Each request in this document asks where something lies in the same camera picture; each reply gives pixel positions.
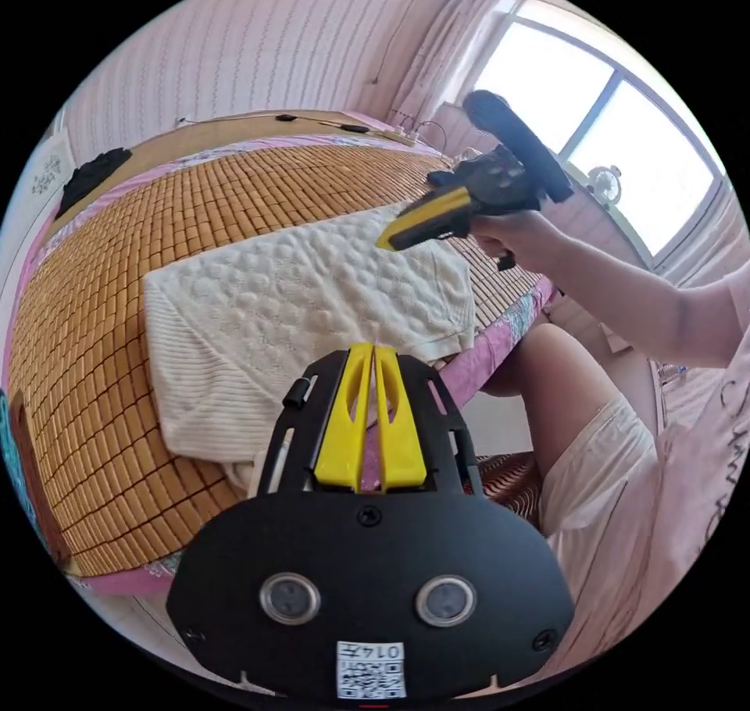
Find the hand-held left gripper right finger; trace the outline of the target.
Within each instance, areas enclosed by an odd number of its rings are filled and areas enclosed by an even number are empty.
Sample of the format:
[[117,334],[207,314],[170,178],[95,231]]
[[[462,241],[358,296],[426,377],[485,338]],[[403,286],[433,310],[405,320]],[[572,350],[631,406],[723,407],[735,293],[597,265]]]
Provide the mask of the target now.
[[422,448],[393,348],[374,348],[380,488],[383,492],[419,488],[427,478]]

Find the person's right hand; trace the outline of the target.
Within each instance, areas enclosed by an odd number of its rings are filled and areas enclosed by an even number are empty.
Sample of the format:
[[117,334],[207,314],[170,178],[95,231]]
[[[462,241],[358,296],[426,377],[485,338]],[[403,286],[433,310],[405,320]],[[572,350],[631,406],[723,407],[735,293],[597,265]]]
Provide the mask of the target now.
[[510,255],[531,273],[552,273],[570,247],[570,239],[533,210],[506,216],[475,216],[470,233],[491,258]]

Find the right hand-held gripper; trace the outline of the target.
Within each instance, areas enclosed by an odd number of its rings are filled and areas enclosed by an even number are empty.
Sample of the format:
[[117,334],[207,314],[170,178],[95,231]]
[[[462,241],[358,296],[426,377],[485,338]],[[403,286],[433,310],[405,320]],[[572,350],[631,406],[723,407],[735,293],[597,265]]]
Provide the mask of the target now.
[[427,175],[429,192],[406,206],[375,242],[403,252],[428,241],[466,238],[475,216],[506,216],[539,209],[542,147],[498,145]]

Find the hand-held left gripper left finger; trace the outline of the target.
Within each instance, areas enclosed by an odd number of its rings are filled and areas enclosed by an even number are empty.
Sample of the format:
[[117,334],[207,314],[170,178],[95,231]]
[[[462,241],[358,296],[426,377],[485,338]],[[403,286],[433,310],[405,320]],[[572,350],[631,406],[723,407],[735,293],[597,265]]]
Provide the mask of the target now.
[[348,350],[314,468],[321,486],[360,490],[372,360],[371,344],[354,344]]

